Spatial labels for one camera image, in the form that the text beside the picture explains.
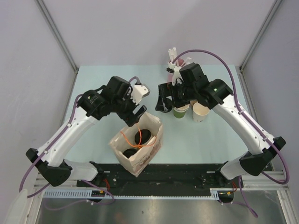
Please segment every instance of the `white paper cup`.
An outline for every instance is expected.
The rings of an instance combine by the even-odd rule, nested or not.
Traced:
[[[193,120],[195,122],[202,122],[206,116],[209,114],[210,110],[206,106],[203,106],[199,103],[193,105]]]

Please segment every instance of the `paper bag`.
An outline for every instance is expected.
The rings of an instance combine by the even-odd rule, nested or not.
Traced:
[[[125,140],[124,136],[118,132],[116,136],[114,136],[109,145],[111,146],[117,160],[120,164],[131,174],[134,176],[138,176],[143,169],[148,165],[148,163],[154,158],[162,145],[162,133],[163,133],[163,125],[160,119],[150,113],[144,113],[138,122],[140,129],[149,129],[153,138],[150,139],[146,145],[151,146],[143,146],[138,150],[138,152],[132,155],[130,158],[127,158],[122,153],[129,148],[132,148],[128,142]],[[134,142],[135,134],[138,132],[137,125],[133,125],[132,127],[124,127],[121,130],[129,140],[132,145],[136,145]]]

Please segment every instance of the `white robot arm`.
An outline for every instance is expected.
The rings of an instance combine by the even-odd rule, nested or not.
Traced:
[[[26,156],[52,186],[66,180],[91,181],[101,169],[90,162],[67,161],[64,159],[66,154],[91,126],[111,112],[117,113],[128,126],[137,123],[147,108],[142,106],[136,114],[133,110],[149,93],[150,89],[139,79],[131,86],[120,77],[112,77],[107,86],[79,95],[70,119],[43,146],[37,150],[29,149]]]
[[[181,75],[178,77],[179,82],[174,85],[170,82],[158,86],[159,98],[156,111],[169,112],[173,106],[185,106],[190,103],[190,100],[197,100],[210,110],[213,109],[234,129],[248,148],[247,153],[225,162],[216,171],[220,184],[246,173],[259,175],[277,154],[271,144],[280,150],[285,145],[285,140],[282,137],[274,138],[266,132],[239,102],[238,105],[235,104],[233,91],[225,82],[220,79],[209,82],[198,64],[186,65],[179,72]],[[265,137],[262,137],[253,126],[257,126]]]

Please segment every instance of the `light blue table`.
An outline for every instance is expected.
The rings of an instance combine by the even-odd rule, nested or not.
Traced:
[[[247,108],[235,67],[233,65],[229,67],[235,78],[239,101]],[[120,76],[126,80],[138,76],[141,82],[151,89],[150,95],[142,100],[142,104],[148,108],[147,112],[159,117],[164,125],[162,148],[151,163],[223,163],[247,151],[241,138],[213,111],[201,123],[193,122],[191,109],[182,119],[176,119],[172,112],[155,111],[157,86],[167,82],[168,74],[165,68],[166,66],[161,65],[82,66],[79,69],[66,117],[70,116],[71,107],[78,94],[106,85],[111,76]],[[202,69],[210,81],[220,78],[232,88],[224,66],[203,65]],[[116,114],[102,118],[79,139],[66,159],[78,162],[118,163],[108,143],[125,125],[125,122]]]

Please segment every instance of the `white wall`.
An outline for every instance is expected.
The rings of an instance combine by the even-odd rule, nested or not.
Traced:
[[[245,68],[258,121],[283,136],[282,154],[291,172],[289,187],[299,208],[299,1],[282,4]],[[275,167],[281,169],[279,160]]]
[[[78,65],[165,64],[207,49],[240,65],[275,0],[45,0]],[[201,64],[217,60],[190,57]]]
[[[0,32],[2,223],[30,166],[25,153],[59,128],[75,75],[33,0],[2,0]]]

